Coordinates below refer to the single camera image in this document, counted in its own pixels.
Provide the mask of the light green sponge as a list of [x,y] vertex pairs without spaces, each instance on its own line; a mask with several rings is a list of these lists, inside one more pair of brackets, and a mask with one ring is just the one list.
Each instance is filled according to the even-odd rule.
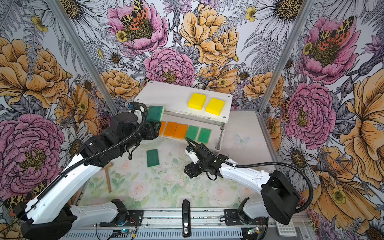
[[198,133],[199,133],[199,127],[188,126],[185,138],[189,138],[192,141],[195,141],[196,138],[197,138]]
[[201,128],[198,136],[198,143],[207,144],[210,140],[211,133],[211,129]]

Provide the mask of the dark green scouring sponge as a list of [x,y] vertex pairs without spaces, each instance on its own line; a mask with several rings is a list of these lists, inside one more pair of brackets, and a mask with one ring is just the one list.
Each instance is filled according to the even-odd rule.
[[147,122],[161,122],[164,111],[163,106],[150,106],[148,109]]

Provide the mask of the orange sponge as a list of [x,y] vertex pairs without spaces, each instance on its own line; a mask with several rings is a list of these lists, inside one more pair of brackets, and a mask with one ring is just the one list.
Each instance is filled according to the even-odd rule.
[[164,130],[165,130],[165,128],[166,128],[166,125],[167,125],[167,123],[166,122],[164,122],[164,121],[161,121],[161,128],[160,128],[160,130],[159,130],[159,136],[162,136],[163,135],[163,132],[164,132]]
[[188,125],[178,124],[173,138],[183,140],[186,137],[188,127]]
[[178,123],[168,122],[164,130],[163,136],[173,138],[178,127]]

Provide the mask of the yellow sponge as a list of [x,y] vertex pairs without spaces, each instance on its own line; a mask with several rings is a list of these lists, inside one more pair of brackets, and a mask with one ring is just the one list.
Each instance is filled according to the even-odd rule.
[[219,116],[225,106],[225,103],[225,101],[216,98],[211,98],[210,102],[206,106],[206,112],[215,116]]

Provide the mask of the yellow sponge block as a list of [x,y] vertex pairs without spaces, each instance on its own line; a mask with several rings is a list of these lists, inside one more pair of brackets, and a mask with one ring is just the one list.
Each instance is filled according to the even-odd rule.
[[206,95],[193,93],[193,95],[191,96],[188,102],[188,107],[191,109],[201,111],[203,109],[203,106],[205,105],[206,100],[207,100]]

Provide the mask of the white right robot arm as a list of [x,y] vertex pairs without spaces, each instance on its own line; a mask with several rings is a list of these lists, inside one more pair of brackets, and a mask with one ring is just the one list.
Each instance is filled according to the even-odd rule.
[[250,225],[261,217],[271,217],[284,225],[291,221],[300,197],[282,172],[241,168],[227,156],[217,156],[204,146],[187,146],[186,155],[192,160],[184,169],[189,178],[206,173],[240,183],[260,195],[259,198],[245,197],[233,219],[244,225]]

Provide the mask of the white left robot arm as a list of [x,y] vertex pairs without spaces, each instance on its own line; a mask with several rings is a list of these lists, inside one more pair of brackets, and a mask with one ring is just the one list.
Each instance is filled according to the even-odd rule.
[[136,149],[141,141],[159,136],[162,123],[123,112],[99,135],[89,138],[71,163],[37,197],[18,204],[14,211],[24,223],[23,237],[28,240],[58,240],[75,227],[98,223],[123,226],[129,212],[122,201],[88,207],[69,205],[70,198],[96,173],[125,152]]

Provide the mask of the white two-tier metal shelf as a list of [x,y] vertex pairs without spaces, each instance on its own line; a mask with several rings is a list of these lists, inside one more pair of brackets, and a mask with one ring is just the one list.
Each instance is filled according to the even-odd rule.
[[[200,110],[189,107],[189,101],[193,94],[200,94],[206,97]],[[206,111],[206,107],[212,99],[224,102],[219,115]],[[230,94],[154,81],[147,83],[135,99],[135,101],[143,103],[147,107],[164,107],[164,122],[191,125],[200,129],[210,129],[211,134],[206,146],[213,151],[219,151],[222,147],[225,125],[229,120],[232,100],[233,96]]]

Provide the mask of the small wooden mallet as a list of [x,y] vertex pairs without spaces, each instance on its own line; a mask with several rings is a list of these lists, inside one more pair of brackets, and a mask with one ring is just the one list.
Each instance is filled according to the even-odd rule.
[[110,174],[109,174],[109,169],[111,167],[114,166],[114,163],[113,162],[109,162],[104,168],[104,172],[105,172],[105,175],[106,175],[106,182],[107,182],[107,187],[108,187],[108,191],[109,193],[112,192],[112,187],[111,187],[111,180],[110,180]]

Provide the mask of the black stapler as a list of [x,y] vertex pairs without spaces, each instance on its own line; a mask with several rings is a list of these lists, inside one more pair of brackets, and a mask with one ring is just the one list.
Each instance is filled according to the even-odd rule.
[[182,203],[183,238],[191,236],[191,203],[187,199]]

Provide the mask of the white desk calculator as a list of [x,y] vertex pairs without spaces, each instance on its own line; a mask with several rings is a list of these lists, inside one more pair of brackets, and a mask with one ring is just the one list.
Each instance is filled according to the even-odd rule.
[[295,238],[298,236],[292,220],[287,225],[276,222],[276,228],[280,237]]

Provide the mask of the aluminium front rail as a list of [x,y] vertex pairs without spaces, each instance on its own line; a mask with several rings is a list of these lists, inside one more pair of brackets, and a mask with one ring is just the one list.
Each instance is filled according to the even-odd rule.
[[182,209],[143,209],[140,227],[101,227],[99,224],[71,230],[64,240],[315,240],[316,234],[306,214],[291,219],[298,236],[280,237],[276,221],[266,226],[226,226],[224,209],[191,208],[191,236],[183,238]]

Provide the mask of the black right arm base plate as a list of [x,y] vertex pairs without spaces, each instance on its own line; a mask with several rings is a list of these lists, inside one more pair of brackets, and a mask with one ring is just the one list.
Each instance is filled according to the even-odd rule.
[[224,222],[226,226],[266,226],[267,219],[258,217],[251,219],[237,209],[224,209]]

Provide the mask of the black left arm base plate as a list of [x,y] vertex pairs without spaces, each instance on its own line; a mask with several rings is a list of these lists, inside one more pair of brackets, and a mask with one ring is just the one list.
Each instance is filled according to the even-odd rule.
[[101,227],[140,227],[142,225],[143,210],[127,210],[118,212],[111,222],[101,222]]

